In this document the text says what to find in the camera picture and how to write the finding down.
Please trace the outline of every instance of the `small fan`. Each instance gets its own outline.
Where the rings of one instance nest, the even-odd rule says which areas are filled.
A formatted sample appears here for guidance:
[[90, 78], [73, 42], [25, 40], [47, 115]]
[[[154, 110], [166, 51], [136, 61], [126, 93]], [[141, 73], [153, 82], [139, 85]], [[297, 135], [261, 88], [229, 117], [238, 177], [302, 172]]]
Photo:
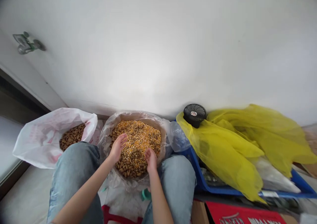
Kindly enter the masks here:
[[194, 128], [199, 128], [200, 123], [206, 118], [206, 110], [199, 104], [190, 104], [184, 108], [184, 119]]

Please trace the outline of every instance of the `wall hook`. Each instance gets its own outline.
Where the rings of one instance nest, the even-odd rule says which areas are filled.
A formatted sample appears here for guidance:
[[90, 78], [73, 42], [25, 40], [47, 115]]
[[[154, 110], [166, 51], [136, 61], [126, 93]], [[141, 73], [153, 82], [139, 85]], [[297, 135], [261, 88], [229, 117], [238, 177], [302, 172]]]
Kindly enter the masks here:
[[33, 42], [28, 40], [30, 35], [27, 32], [23, 32], [23, 34], [13, 34], [14, 39], [19, 43], [18, 53], [21, 55], [25, 55], [29, 52], [33, 52], [36, 49], [46, 51], [46, 47], [39, 40], [35, 39]]

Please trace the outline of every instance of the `blue plastic crate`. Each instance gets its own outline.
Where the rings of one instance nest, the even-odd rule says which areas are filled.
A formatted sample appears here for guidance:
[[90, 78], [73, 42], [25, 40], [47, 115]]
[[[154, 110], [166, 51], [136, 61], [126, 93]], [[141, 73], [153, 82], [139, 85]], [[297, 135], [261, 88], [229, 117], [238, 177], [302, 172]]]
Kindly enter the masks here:
[[[215, 194], [227, 194], [227, 195], [236, 195], [236, 196], [243, 196], [243, 194], [230, 187], [230, 186], [221, 186], [221, 187], [214, 187], [214, 186], [208, 186], [205, 178], [201, 172], [201, 169], [199, 167], [198, 159], [196, 152], [194, 151], [193, 147], [191, 146], [189, 149], [177, 152], [176, 154], [185, 156], [191, 163], [196, 173], [196, 179], [197, 179], [197, 191], [207, 191], [210, 193]], [[288, 193], [288, 192], [282, 192], [282, 191], [275, 191], [279, 197], [282, 198], [317, 198], [316, 192], [313, 190], [313, 188], [295, 171], [292, 170], [292, 181], [295, 183], [295, 185], [301, 190], [300, 193]]]

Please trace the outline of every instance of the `white label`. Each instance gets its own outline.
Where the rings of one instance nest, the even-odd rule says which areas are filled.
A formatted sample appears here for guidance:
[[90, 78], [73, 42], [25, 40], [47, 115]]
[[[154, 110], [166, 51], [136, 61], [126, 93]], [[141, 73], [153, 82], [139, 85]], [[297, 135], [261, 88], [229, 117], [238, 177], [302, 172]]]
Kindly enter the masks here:
[[266, 191], [266, 190], [263, 190], [262, 191], [262, 194], [264, 197], [273, 197], [273, 198], [278, 198], [278, 194], [274, 191]]

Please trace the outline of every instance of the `jeans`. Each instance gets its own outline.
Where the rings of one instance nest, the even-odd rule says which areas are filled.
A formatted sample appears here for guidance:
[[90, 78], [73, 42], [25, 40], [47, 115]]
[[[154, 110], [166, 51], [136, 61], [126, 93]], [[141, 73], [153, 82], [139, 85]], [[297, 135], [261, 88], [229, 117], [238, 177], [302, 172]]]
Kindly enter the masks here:
[[[86, 142], [71, 145], [61, 155], [53, 175], [48, 223], [98, 169], [99, 159], [98, 147]], [[190, 223], [196, 183], [191, 163], [184, 156], [172, 156], [162, 162], [159, 174], [174, 223]], [[98, 194], [81, 223], [103, 224]], [[142, 223], [153, 223], [152, 202], [146, 210]]]

